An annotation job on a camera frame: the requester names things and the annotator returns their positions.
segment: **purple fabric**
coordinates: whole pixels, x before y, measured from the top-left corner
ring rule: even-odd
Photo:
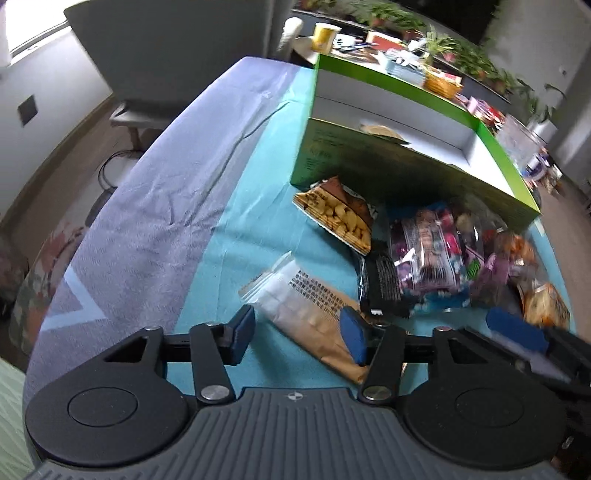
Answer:
[[[134,331],[149,325],[172,331],[264,129],[246,135],[277,107],[298,69],[242,59],[144,154],[57,289],[31,356],[25,405],[47,383]]]

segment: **gray chair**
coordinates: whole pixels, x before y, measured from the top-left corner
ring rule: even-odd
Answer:
[[[275,57],[295,0],[87,0],[64,11],[121,102],[112,125],[164,130],[245,56]]]

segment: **black cable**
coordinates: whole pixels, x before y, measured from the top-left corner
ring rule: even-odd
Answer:
[[[109,180],[105,176],[105,168],[106,168],[106,166],[115,157],[119,157],[120,155],[125,155],[125,154],[129,154],[129,153],[141,153],[141,154],[143,154],[144,152],[142,150],[119,150],[118,152],[113,153],[109,158],[107,158],[103,162],[103,164],[100,166],[99,172],[98,172],[98,175],[97,175],[97,181],[99,182],[100,188],[102,188],[105,192],[111,192],[111,193],[113,193],[117,189],[117,186],[116,185],[113,185],[111,182],[109,182]]]

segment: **blue gripper pad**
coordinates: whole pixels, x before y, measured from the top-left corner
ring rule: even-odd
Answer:
[[[340,335],[356,364],[367,365],[368,340],[371,327],[352,307],[344,307],[339,315]]]
[[[546,353],[548,340],[544,332],[505,310],[495,307],[486,314],[486,324],[494,332],[513,340],[533,352]]]
[[[255,334],[255,326],[255,309],[250,305],[243,305],[228,322],[228,327],[233,330],[230,346],[232,365],[237,365],[242,361],[244,352]]]

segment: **black snack wrapper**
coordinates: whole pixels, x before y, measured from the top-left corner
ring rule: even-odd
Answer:
[[[409,318],[414,302],[402,296],[396,266],[388,254],[388,244],[373,240],[367,256],[354,250],[351,253],[357,272],[361,312],[371,316]]]

